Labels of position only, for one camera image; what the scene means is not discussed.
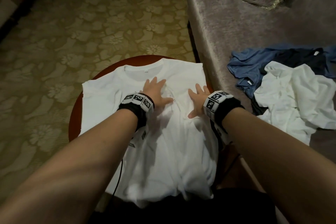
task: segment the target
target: crumpled white shirt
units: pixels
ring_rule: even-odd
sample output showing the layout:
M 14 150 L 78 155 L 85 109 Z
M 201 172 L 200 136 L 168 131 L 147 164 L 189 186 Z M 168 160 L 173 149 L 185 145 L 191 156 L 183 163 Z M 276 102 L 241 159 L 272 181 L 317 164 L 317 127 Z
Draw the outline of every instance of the crumpled white shirt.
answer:
M 332 79 L 315 75 L 303 64 L 290 68 L 275 61 L 265 66 L 267 74 L 254 92 L 259 106 L 268 110 L 258 117 L 309 145 L 317 128 L 336 129 Z

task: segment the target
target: person's left hand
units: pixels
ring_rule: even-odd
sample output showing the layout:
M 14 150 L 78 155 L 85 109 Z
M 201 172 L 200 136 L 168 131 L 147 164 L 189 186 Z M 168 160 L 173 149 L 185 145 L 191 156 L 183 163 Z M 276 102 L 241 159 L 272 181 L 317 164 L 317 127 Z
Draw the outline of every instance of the person's left hand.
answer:
M 172 98 L 163 98 L 161 96 L 161 89 L 166 83 L 166 79 L 163 79 L 159 82 L 157 81 L 158 79 L 156 77 L 154 77 L 151 82 L 147 79 L 143 90 L 140 91 L 140 93 L 146 94 L 153 100 L 155 108 L 163 107 L 166 104 L 173 102 Z

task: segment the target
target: person's right arm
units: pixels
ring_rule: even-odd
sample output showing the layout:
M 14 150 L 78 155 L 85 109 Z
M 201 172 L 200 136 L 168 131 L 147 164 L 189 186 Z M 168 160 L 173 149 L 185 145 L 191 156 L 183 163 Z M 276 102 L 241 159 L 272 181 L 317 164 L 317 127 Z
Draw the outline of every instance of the person's right arm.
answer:
M 210 94 L 189 90 L 200 115 Z M 291 223 L 336 223 L 336 164 L 243 108 L 222 125 L 267 194 Z

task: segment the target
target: person's left arm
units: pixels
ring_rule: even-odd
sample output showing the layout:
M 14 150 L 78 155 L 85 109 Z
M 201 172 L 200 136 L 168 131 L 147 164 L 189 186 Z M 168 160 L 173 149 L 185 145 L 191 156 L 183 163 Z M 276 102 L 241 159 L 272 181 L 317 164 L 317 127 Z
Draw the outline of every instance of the person's left arm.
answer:
M 155 107 L 165 80 L 146 81 L 143 93 Z M 113 177 L 136 130 L 138 118 L 121 109 L 55 154 L 0 208 L 5 223 L 83 223 Z

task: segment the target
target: person's right hand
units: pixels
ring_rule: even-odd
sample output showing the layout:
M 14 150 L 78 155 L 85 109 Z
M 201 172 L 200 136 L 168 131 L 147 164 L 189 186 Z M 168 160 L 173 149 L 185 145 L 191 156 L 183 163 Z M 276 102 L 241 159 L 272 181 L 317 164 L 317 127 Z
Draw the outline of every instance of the person's right hand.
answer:
M 201 86 L 196 84 L 196 93 L 194 93 L 191 89 L 188 90 L 189 96 L 194 103 L 194 109 L 189 113 L 188 118 L 192 119 L 196 116 L 200 116 L 204 114 L 203 104 L 207 99 L 208 95 L 210 95 L 210 91 L 206 86 L 203 86 L 204 91 Z

